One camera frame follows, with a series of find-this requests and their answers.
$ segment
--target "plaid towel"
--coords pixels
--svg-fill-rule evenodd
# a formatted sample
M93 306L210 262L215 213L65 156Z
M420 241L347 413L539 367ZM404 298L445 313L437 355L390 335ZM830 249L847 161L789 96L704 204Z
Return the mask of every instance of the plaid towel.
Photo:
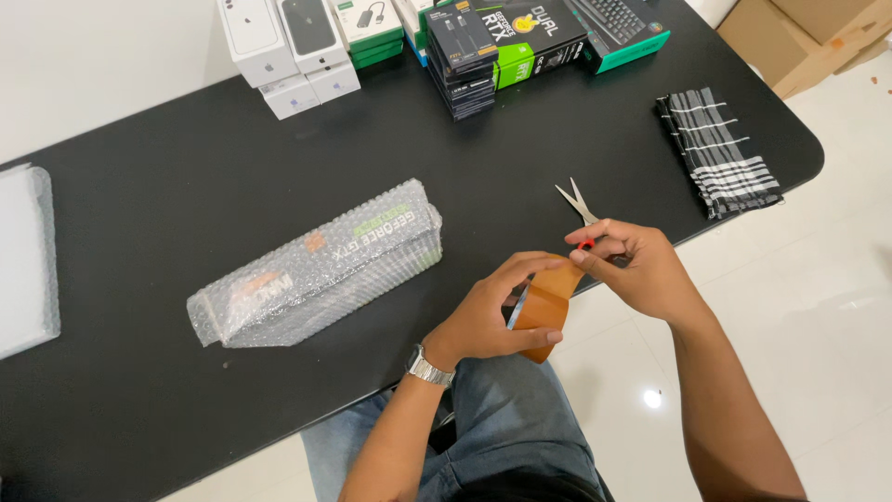
M657 107L708 206L709 219L775 205L781 186L710 88L657 99Z

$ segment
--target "brown tape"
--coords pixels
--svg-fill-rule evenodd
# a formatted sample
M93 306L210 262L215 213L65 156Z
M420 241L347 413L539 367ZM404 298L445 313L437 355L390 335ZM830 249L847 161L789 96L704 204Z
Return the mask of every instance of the brown tape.
M564 258L551 255L552 258ZM564 329L566 313L570 310L570 297L576 291L579 280L585 272L579 270L567 258L566 264L557 269L536 272L526 291L526 299L517 316L512 330L532 330L535 328ZM548 359L554 345L522 350L520 353L537 364Z

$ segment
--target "wristwatch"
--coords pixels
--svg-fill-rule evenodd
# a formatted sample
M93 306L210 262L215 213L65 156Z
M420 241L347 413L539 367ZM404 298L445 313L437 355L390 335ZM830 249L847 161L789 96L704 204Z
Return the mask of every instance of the wristwatch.
M412 350L412 356L406 363L406 373L412 374L424 381L429 381L437 385L445 385L449 387L452 383L452 377L455 373L441 372L434 368L425 359L425 348L420 343L415 344Z

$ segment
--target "red scissor handle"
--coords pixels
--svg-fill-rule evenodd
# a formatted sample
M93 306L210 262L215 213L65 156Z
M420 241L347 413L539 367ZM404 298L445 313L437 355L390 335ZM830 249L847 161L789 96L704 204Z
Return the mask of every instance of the red scissor handle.
M589 240L584 240L583 242L580 242L579 246L577 246L576 249L581 249L582 251L588 251L589 249L592 249L593 247L595 247L595 239L590 238Z

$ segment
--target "jeans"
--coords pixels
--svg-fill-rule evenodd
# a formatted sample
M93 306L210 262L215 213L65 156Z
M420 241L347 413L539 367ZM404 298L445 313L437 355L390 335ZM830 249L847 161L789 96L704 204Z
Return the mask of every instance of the jeans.
M572 474L604 497L589 444L548 362L518 355L464 359L452 381L457 440L428 447L418 502L446 502L463 485L523 469ZM335 502L392 393L374 396L302 431L318 502Z

